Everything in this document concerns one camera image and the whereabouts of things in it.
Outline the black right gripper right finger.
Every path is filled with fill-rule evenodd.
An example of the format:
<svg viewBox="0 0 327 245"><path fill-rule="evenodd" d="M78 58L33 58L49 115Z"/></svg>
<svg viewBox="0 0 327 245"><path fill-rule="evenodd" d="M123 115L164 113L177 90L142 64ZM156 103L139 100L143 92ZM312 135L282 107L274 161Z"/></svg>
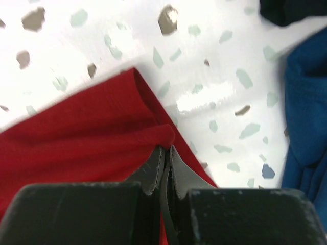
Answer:
<svg viewBox="0 0 327 245"><path fill-rule="evenodd" d="M295 189L222 189L166 153L168 244L326 244L311 202Z"/></svg>

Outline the dark red t-shirt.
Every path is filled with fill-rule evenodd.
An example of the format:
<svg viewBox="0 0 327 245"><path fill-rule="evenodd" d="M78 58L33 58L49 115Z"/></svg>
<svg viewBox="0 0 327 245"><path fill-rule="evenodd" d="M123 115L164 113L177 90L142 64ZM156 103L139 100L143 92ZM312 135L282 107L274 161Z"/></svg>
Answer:
<svg viewBox="0 0 327 245"><path fill-rule="evenodd" d="M166 153L210 185L177 127L136 69L83 90L1 133L1 222L16 194L32 184L123 182L161 147L159 244L165 229Z"/></svg>

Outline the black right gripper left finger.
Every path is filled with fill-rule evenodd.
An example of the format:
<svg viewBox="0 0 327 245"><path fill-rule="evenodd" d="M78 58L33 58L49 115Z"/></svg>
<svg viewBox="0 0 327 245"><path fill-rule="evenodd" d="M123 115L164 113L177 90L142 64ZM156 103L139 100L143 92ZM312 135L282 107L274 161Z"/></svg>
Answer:
<svg viewBox="0 0 327 245"><path fill-rule="evenodd" d="M1 244L159 244L165 151L123 182L32 184L1 222Z"/></svg>

